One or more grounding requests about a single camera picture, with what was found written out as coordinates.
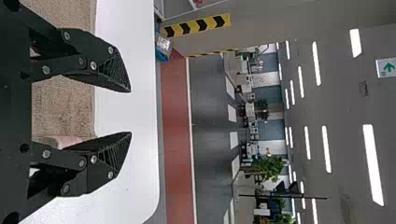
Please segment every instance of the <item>yellow and black hazard stripe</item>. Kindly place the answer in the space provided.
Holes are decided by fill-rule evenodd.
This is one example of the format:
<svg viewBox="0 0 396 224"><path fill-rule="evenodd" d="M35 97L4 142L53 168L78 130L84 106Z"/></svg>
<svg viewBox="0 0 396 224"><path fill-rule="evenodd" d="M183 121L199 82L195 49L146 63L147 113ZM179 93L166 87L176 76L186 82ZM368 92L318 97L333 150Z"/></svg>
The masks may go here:
<svg viewBox="0 0 396 224"><path fill-rule="evenodd" d="M234 51L238 51L238 50L239 49L223 49L223 50L213 51L213 52L209 52L209 53L195 54L195 55L189 56L187 58L198 58L198 57L202 57L202 56L221 54L224 52L234 52Z"/></svg>
<svg viewBox="0 0 396 224"><path fill-rule="evenodd" d="M204 31L219 29L227 26L231 26L230 13L165 26L161 29L161 34L166 37L178 37L183 35L198 34Z"/></svg>

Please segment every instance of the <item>gray floor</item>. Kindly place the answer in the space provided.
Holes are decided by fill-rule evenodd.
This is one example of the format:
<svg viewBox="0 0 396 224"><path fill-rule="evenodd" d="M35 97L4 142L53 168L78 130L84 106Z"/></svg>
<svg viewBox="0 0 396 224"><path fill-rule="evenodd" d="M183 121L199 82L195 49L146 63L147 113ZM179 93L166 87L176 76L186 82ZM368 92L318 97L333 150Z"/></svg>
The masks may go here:
<svg viewBox="0 0 396 224"><path fill-rule="evenodd" d="M396 56L395 36L395 25L361 30L362 55L357 59L352 57L349 32L316 38L322 82L319 87L312 57L314 39L291 41L290 60L285 44L280 43L282 87L290 89L293 79L296 96L296 105L285 114L286 126L293 129L293 170L298 180L305 182L306 193L331 196L328 201L318 201L320 224L394 222L396 195L391 172L396 170L392 161L396 154L396 142L392 141L396 78L378 79L375 60ZM300 96L298 65L303 68L304 99ZM362 81L367 81L368 96L360 94ZM372 200L362 124L374 125L385 207ZM312 161L306 158L305 125L309 127ZM322 125L327 125L329 133L331 174L325 170ZM350 199L347 206L341 206L344 197ZM297 202L297 210L302 213L302 223L314 223L310 201L306 210Z"/></svg>
<svg viewBox="0 0 396 224"><path fill-rule="evenodd" d="M219 55L190 59L190 80L198 223L219 224L230 208L231 164L239 153L230 147L230 132L238 132L239 141L246 140L246 133L240 118L228 121L227 105L236 103L226 91Z"/></svg>

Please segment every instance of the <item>potted plant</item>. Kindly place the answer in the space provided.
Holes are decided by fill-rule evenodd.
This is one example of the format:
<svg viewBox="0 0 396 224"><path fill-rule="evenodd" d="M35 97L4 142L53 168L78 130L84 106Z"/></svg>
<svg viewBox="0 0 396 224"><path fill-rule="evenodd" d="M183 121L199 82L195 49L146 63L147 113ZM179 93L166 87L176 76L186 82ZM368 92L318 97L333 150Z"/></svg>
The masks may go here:
<svg viewBox="0 0 396 224"><path fill-rule="evenodd" d="M265 160L256 160L252 165L254 172L261 175L264 181L271 180L275 183L285 167L285 162L280 157L268 157Z"/></svg>
<svg viewBox="0 0 396 224"><path fill-rule="evenodd" d="M295 218L289 214L278 214L276 215L276 220L274 224L294 224L296 223Z"/></svg>

